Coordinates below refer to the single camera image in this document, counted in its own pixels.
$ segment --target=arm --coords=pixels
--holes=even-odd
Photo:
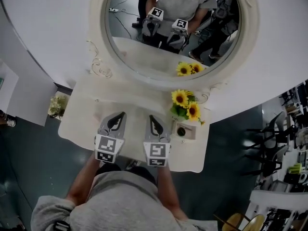
[[[66,196],[67,200],[72,201],[75,205],[81,205],[86,202],[89,195],[96,171],[100,167],[100,161],[95,159],[94,153],[88,159],[86,165],[77,175],[73,185]]]
[[[177,192],[172,182],[169,167],[158,168],[158,198],[163,206],[171,211],[178,220],[187,220],[187,216],[180,208]]]
[[[156,0],[147,0],[145,6],[146,14],[148,15],[151,9],[154,8],[155,6],[156,6]]]
[[[207,12],[208,9],[202,9],[202,8],[197,9],[194,18],[188,23],[188,34],[191,34],[197,30]]]

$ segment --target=black pants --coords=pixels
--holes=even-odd
[[[141,24],[143,23],[143,20],[146,18],[146,10],[145,10],[146,2],[147,0],[139,0],[138,3],[138,10],[139,10]]]
[[[192,50],[192,53],[195,56],[200,57],[200,55],[213,48],[212,55],[217,55],[220,49],[220,46],[224,41],[226,41],[228,35],[225,35],[221,30],[216,30],[211,37],[209,37],[206,41],[204,41],[201,45],[199,45],[196,49]]]
[[[163,35],[158,34],[158,33],[156,33],[153,37],[148,37],[148,36],[145,36],[145,35],[142,36],[142,41],[145,44],[148,44],[148,45],[151,45],[153,47],[158,48],[159,44],[161,42],[161,45],[159,47],[160,49],[165,50],[165,51],[169,51],[169,52],[172,52],[172,53],[175,53],[175,54],[179,54],[180,49],[177,50],[177,49],[174,49],[174,48],[168,46],[167,40],[168,40],[167,36],[163,36]]]
[[[112,171],[121,171],[121,168],[116,164],[105,163],[99,170],[97,170],[95,175],[97,176],[97,175],[100,175],[102,173],[112,172]],[[151,175],[151,173],[144,167],[133,167],[133,168],[126,170],[126,171],[133,173],[135,175],[139,175],[139,176],[147,179],[148,181],[150,181],[154,185],[156,185],[156,180],[155,180],[154,176]]]

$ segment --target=green leaf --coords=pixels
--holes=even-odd
[[[186,113],[187,113],[186,109],[184,109],[182,107],[179,108],[179,116],[184,117],[186,115]]]
[[[188,101],[194,102],[194,101],[196,101],[196,97],[195,96],[188,96]]]
[[[173,105],[173,106],[171,107],[170,111],[171,111],[173,114],[176,114],[176,115],[178,114],[178,111],[177,111],[177,108],[176,108],[175,105]]]

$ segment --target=gray t-shirt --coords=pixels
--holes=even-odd
[[[158,33],[169,36],[172,24],[177,19],[191,21],[198,8],[217,8],[217,0],[158,0],[156,6],[164,11],[164,20]]]
[[[72,231],[217,231],[216,221],[179,221],[157,198],[157,187],[125,171],[95,177],[85,204],[44,196],[31,218],[32,231],[52,231],[56,221],[66,221]]]

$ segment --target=gray floor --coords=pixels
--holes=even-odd
[[[60,138],[59,124],[48,118],[41,127],[18,119],[16,127],[1,129],[0,185],[7,186],[13,208],[28,229],[38,197],[64,197],[91,154]],[[212,124],[204,170],[200,174],[173,173],[181,207],[190,218],[211,220],[214,212],[222,217],[235,210],[245,212],[256,178],[240,173],[255,170],[258,164],[243,158],[244,130],[261,127],[261,106]]]
[[[141,39],[141,29],[134,29],[131,27],[131,24],[136,22],[137,16],[139,15],[138,12],[138,0],[111,0],[110,7],[115,8],[115,9],[126,9],[125,12],[132,13],[135,15],[131,14],[126,14],[123,12],[118,12],[118,13],[109,13],[109,27],[111,31],[111,35],[113,37],[123,37],[123,38],[130,38],[128,32],[131,35],[131,38],[133,40],[140,40]],[[203,32],[202,38],[197,37],[196,35],[192,35],[189,41],[189,45],[184,48],[183,51],[180,52],[181,55],[186,55],[188,56],[188,52],[191,51],[192,49],[195,49],[196,47],[199,46],[199,42],[203,42],[203,40],[207,39],[210,34],[209,32]],[[235,38],[236,34],[233,34],[231,39],[228,39],[226,42],[224,42],[219,50],[219,53],[221,55],[224,55],[227,50],[230,48],[230,46],[233,43],[233,40]],[[211,66],[215,63],[215,61],[209,59],[209,54],[211,53],[211,49],[208,51],[205,51],[202,53],[201,58],[204,60],[204,64],[207,66]]]

